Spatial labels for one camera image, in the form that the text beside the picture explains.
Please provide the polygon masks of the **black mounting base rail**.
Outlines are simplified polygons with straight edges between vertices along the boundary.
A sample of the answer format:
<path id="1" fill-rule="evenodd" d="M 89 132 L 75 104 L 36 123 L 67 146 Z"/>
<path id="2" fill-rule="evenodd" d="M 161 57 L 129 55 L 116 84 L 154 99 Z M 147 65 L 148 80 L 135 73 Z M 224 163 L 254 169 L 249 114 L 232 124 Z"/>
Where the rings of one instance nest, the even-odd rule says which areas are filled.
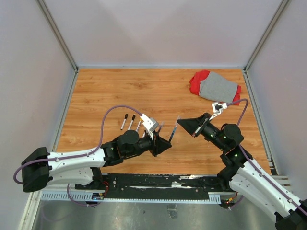
<path id="1" fill-rule="evenodd" d="M 142 200 L 203 200 L 210 192 L 234 193 L 215 175 L 105 173 L 77 190 L 102 191 L 108 185 L 107 198 Z"/>

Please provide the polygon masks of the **white whiteboard marker pen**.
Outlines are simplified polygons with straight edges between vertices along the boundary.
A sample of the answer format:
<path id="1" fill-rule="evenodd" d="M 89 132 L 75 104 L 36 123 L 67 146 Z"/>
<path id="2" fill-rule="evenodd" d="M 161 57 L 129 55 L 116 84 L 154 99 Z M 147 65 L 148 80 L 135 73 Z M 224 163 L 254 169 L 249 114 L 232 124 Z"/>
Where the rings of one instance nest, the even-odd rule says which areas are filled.
<path id="1" fill-rule="evenodd" d="M 135 118 L 136 118 L 136 115 L 134 114 L 134 115 L 132 116 L 132 119 L 131 119 L 131 121 L 130 121 L 130 124 L 129 124 L 127 130 L 131 130 L 131 127 L 132 127 L 132 125 L 133 125 L 133 123 L 134 123 Z"/>

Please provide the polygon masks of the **white marker black cap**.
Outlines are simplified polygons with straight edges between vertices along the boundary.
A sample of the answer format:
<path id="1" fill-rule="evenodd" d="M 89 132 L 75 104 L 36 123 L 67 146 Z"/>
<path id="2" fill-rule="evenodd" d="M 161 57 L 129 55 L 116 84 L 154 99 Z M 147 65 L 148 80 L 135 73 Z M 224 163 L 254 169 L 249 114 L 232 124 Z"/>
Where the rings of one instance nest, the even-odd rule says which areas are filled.
<path id="1" fill-rule="evenodd" d="M 129 116 L 128 114 L 125 114 L 120 130 L 123 130 L 123 128 L 124 128 L 124 126 L 125 126 L 125 123 L 126 123 L 126 121 L 127 121 L 128 116 Z"/>

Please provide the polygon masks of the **white marker yellow end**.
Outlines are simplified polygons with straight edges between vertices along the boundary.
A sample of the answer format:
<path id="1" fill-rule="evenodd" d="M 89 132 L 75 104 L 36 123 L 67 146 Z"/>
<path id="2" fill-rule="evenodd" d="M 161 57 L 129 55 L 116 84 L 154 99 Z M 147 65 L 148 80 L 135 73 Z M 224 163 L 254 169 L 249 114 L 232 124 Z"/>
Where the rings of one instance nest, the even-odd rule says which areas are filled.
<path id="1" fill-rule="evenodd" d="M 142 122 L 142 119 L 140 118 L 139 122 L 137 124 L 137 127 L 136 127 L 136 132 L 139 132 L 139 129 L 140 129 L 140 126 L 141 126 L 141 122 Z"/>

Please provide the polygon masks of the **red and grey cloth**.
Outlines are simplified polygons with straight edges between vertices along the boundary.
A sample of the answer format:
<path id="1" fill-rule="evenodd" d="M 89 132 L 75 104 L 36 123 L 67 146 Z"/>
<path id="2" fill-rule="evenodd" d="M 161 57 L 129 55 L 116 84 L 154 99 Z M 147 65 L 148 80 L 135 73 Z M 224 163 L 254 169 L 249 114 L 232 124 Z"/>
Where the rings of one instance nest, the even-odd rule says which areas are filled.
<path id="1" fill-rule="evenodd" d="M 214 71 L 205 69 L 196 72 L 189 80 L 189 91 L 206 100 L 233 103 L 241 99 L 242 87 Z"/>

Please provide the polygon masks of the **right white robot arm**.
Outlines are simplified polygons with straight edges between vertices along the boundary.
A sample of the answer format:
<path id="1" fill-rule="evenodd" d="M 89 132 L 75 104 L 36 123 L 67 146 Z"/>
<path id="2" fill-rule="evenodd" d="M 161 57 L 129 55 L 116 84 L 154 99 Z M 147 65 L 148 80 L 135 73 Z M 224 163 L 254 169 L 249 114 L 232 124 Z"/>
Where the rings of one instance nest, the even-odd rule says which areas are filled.
<path id="1" fill-rule="evenodd" d="M 278 230 L 305 230 L 307 228 L 307 202 L 289 192 L 274 180 L 242 146 L 243 136 L 236 124 L 224 124 L 218 129 L 211 116 L 179 119 L 191 136 L 204 139 L 223 153 L 225 165 L 217 176 L 218 188 L 233 190 L 260 208 Z"/>

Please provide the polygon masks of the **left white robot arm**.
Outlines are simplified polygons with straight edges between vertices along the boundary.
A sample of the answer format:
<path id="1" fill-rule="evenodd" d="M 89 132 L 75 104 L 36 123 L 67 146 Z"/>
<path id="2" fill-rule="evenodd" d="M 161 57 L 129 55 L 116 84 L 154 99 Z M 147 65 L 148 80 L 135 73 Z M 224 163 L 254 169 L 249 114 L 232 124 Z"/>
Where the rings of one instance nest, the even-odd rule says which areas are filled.
<path id="1" fill-rule="evenodd" d="M 86 149 L 58 153 L 40 147 L 21 163 L 22 190 L 35 192 L 52 184 L 88 185 L 96 190 L 102 186 L 103 178 L 93 172 L 95 168 L 114 166 L 146 151 L 156 157 L 171 146 L 157 132 L 152 137 L 145 135 L 141 138 L 135 130 L 128 130 L 102 144 L 97 151 Z"/>

